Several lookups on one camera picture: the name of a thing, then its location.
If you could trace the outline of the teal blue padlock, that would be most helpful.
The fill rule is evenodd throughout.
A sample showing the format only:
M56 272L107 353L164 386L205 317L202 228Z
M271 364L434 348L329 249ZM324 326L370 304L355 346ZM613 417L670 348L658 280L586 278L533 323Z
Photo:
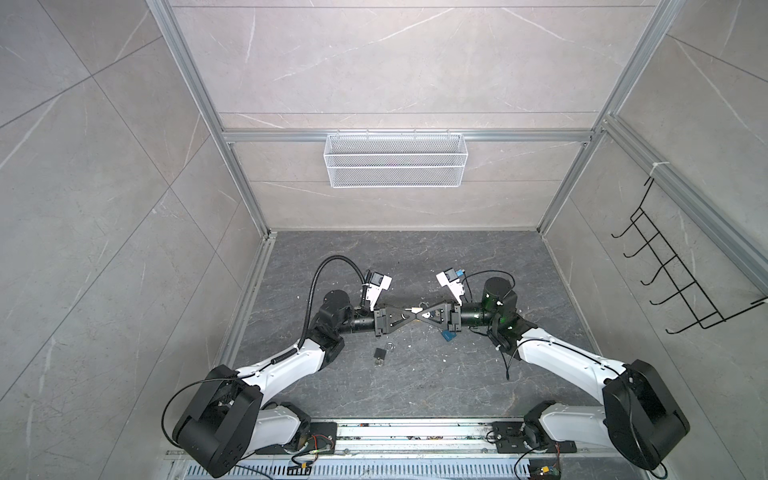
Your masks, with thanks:
M443 330L441 331L441 336L444 338L446 342L451 342L456 338L457 334L449 330Z

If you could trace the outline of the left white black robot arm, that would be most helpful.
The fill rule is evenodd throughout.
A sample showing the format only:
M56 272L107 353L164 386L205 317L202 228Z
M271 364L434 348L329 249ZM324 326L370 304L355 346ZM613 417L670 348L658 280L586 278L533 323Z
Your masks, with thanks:
M395 327L423 310L355 308L346 292L332 290L309 321L306 335L293 346L237 370L219 365L181 388L180 393L193 387L197 391L173 429L161 428L163 434L214 478L260 449L300 443L310 418L291 404L269 402L332 363L344 347L345 333Z

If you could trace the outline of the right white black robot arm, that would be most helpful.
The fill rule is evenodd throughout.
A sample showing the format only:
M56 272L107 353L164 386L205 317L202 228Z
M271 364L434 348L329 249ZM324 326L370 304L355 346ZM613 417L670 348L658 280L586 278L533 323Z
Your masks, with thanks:
M518 297L505 277L485 282L477 302L466 300L463 280L438 276L453 301L417 307L416 317L447 333L472 330L490 340L504 358L543 368L595 399L593 406L543 401L524 417L519 436L530 452L560 442L612 447L655 478L667 475L664 459L689 433L690 423L656 369L642 360L623 363L569 344L518 311Z

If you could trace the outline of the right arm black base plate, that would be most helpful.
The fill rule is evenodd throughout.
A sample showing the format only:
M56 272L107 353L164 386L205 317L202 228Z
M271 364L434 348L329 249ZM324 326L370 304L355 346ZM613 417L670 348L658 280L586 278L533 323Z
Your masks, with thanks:
M493 422L485 441L494 445L499 454L525 453L576 453L573 441L557 442L542 427L522 421Z

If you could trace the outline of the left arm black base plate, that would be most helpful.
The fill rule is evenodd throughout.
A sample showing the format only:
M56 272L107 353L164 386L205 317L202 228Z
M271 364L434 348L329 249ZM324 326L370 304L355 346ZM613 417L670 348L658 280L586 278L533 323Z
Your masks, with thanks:
M308 427L302 427L293 439L285 445L271 445L256 450L257 455L296 454L321 450L335 450L339 424L337 422L311 422Z

